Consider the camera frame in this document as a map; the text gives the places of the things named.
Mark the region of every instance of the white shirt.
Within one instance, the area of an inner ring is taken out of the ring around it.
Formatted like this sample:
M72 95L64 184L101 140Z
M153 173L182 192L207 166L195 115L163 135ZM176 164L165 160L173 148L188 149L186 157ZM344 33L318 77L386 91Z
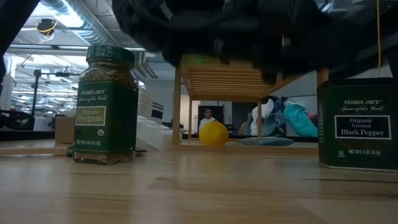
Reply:
M213 117L211 117L210 119L203 118L203 119L200 121L200 123L199 123L199 131L201 130L201 128L202 128L205 124L207 124L207 123L209 123L209 122L212 122L212 121L216 121L216 119L213 118Z

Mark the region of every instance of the net weight text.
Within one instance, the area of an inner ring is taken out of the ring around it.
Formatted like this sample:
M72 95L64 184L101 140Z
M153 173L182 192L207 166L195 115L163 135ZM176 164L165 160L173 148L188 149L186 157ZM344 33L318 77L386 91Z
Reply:
M349 154L355 155L373 155L373 156L380 156L380 151L378 150L360 150L360 149L349 149Z

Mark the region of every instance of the wooden tabletop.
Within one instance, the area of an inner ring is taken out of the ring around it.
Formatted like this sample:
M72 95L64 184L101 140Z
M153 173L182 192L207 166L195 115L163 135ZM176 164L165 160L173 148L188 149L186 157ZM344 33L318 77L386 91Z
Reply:
M0 157L0 223L397 223L398 175L316 157L149 151L114 166Z
M71 144L57 143L54 139L0 141L0 156L32 154L65 155L68 146L71 146Z

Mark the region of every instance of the person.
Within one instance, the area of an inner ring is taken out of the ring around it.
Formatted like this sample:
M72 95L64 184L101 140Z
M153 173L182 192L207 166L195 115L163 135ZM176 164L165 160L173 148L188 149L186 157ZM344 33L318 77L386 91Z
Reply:
M205 118L203 118L200 123L199 123L199 131L201 130L202 127L204 127L205 124L212 122L212 121L216 121L216 119L214 117L212 117L211 114L211 109L207 109L205 111Z

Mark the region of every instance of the pole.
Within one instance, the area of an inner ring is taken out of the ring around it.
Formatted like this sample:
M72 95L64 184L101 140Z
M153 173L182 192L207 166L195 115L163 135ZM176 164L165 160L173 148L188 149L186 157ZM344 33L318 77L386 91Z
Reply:
M34 94L33 94L32 113L30 114L30 115L32 115L32 117L35 116L36 101L37 101L37 89L39 87L39 77L42 75L42 71L41 70L35 70L33 72L33 74L35 76L35 90L34 90Z

